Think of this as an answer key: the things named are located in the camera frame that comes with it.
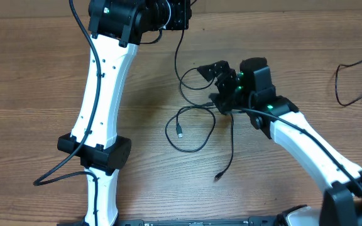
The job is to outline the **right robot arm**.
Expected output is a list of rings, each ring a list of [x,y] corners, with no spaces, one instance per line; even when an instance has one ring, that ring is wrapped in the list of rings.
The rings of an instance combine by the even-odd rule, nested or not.
[[[272,225],[362,226],[362,167],[337,152],[288,98],[277,95],[266,58],[243,60],[236,71],[219,61],[198,67],[218,91],[209,97],[222,114],[245,113],[291,154],[320,189],[320,209],[298,205],[279,213]]]

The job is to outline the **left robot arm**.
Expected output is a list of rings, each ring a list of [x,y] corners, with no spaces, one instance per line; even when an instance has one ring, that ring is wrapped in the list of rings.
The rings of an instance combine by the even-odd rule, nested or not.
[[[192,10],[190,1],[93,0],[88,12],[92,46],[82,107],[57,148],[78,156],[87,177],[87,213],[77,225],[115,225],[118,174],[131,151],[131,140],[117,134],[126,76],[143,33],[186,30]]]

